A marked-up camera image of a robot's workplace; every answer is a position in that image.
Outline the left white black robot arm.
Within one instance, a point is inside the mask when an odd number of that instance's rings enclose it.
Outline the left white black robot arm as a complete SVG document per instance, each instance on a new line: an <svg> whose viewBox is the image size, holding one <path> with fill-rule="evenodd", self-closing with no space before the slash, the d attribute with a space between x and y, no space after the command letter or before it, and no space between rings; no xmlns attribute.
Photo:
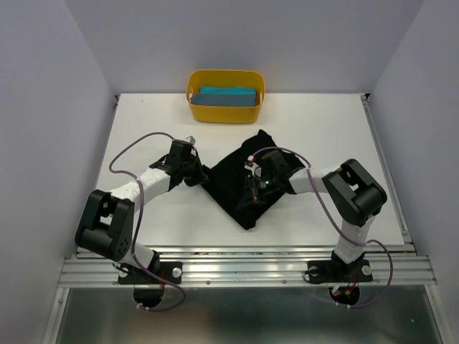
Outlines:
<svg viewBox="0 0 459 344"><path fill-rule="evenodd" d="M111 191L94 190L88 196L75 243L113 262L135 267L143 282L160 275L159 254L137 242L134 217L154 198L181 183L196 186L207 181L191 136L171 142L169 152L139 177Z"/></svg>

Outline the black t shirt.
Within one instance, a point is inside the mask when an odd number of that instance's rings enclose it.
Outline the black t shirt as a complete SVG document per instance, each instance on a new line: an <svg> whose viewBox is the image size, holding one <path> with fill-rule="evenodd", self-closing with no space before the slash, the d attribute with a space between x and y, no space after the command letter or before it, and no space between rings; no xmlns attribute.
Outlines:
<svg viewBox="0 0 459 344"><path fill-rule="evenodd" d="M245 159L261 148L274 145L268 133L258 130L257 135L245 140L213 168L203 167L209 178L203 185L204 190L245 230L255 227L257 220L285 194L284 191L276 191L266 196L262 205L238 208L238 203L245 195L245 176L250 173L244 167Z"/></svg>

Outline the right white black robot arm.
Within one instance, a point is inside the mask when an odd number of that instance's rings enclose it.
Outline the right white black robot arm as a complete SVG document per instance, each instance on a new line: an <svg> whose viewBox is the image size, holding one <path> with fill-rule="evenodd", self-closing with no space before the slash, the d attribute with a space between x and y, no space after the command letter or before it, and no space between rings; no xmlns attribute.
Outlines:
<svg viewBox="0 0 459 344"><path fill-rule="evenodd" d="M282 148L261 148L248 156L245 188L238 209L266 204L268 196L309 194L317 198L339 235L327 261L309 262L306 276L312 283L338 282L361 274L367 235L387 202L386 191L356 159L322 171L298 153L299 166L287 162Z"/></svg>

